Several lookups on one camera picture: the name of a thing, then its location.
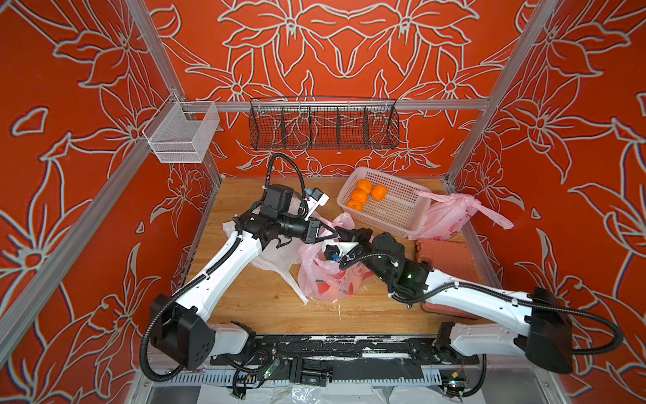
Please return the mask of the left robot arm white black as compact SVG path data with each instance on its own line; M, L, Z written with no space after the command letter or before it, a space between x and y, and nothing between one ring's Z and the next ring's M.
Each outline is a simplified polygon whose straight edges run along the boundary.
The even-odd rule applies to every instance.
M313 213L329 197L309 189L303 178L300 191L274 184L268 173L260 200L233 218L234 230L225 245L187 284L171 296L159 295L151 304L151 321L141 340L139 362L153 382L171 380L182 370L195 370L213 356L238 355L250 330L235 323L212 328L211 318L237 276L272 242L283 247L294 240L322 242L323 223Z

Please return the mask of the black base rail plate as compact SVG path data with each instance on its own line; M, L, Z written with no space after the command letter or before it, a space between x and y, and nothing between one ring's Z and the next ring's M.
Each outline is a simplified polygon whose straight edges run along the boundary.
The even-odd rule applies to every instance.
M245 375L213 356L206 369L215 373L218 384L239 387L278 387L289 382L473 385L483 369L481 356L464 357L450 348L438 348L432 335L260 334L233 360L248 369L271 366L258 375Z

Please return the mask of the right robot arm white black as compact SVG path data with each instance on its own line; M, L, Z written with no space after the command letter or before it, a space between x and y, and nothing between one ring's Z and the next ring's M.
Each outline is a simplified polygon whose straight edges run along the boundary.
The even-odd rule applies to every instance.
M603 355L624 341L621 328L606 318L562 306L543 288L532 293L504 291L459 279L439 269L408 259L405 248L387 232L374 237L369 229L341 229L340 237L323 248L326 259L341 270L355 264L367 269L387 286L389 297L401 304L447 306L479 316L479 326L448 323L436 345L466 356L523 356L556 374L570 374L577 356ZM612 334L608 343L592 348L573 345L572 318L602 324Z

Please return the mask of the orange fruit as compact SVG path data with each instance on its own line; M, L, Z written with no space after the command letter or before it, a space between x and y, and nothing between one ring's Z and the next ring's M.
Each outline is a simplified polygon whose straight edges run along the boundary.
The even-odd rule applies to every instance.
M351 194L351 200L355 200L361 205L365 205L368 203L368 196L369 196L369 193L367 193L365 190L356 189L356 190L353 190L353 193Z
M363 204L358 200L348 200L346 206L356 211L363 210Z
M373 186L370 195L374 200L381 201L388 195L388 189L381 184L377 184Z
M358 180L358 183L356 184L356 189L363 190L366 194L370 195L373 189L373 185L365 178L362 178Z

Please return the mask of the white perforated plastic basket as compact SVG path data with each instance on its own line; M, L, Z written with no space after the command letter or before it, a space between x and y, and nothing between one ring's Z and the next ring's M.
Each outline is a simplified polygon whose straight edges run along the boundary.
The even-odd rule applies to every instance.
M360 180L367 180L373 186L385 186L385 198L375 200L372 196L368 197L362 210L348 206ZM432 203L422 193L429 192L429 188L418 183L372 168L357 168L339 191L336 203L355 221L377 227L396 237L407 238L422 230L425 213Z

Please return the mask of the pink printed plastic bag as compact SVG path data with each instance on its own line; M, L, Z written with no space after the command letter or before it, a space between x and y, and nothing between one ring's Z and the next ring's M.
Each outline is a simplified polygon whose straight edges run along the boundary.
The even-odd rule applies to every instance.
M448 241L477 213L482 213L503 230L514 227L514 224L504 215L487 208L472 195L458 193L439 195L430 191L420 191L418 195L431 200L432 203L422 216L421 229L408 236L409 240Z

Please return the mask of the plain pink plastic bag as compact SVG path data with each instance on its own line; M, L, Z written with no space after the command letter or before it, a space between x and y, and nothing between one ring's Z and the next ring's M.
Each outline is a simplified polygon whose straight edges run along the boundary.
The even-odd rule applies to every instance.
M324 246L304 244L299 252L298 285L309 300L339 301L353 296L373 274L364 264L341 270L336 261L326 260Z

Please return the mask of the red plastic tool case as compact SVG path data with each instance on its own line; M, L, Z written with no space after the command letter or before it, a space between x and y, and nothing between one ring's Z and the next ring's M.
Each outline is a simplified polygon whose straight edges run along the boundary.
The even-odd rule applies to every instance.
M419 263L429 264L434 269L439 269L445 274L467 281L480 283L483 280L474 258L465 244L419 239L416 240L416 251L417 262ZM479 319L478 316L467 313L466 311L428 303L422 305L422 311L469 320Z

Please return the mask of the white plastic bag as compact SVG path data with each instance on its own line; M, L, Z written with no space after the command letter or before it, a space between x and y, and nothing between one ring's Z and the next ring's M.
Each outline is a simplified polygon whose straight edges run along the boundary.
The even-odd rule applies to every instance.
M230 260L236 264L247 263L257 269L273 271L280 275L306 306L309 300L291 274L292 267L300 264L299 248L303 246L303 242L296 240L281 248L278 248L278 243L278 240L272 240L265 249L261 249L259 240L246 233Z

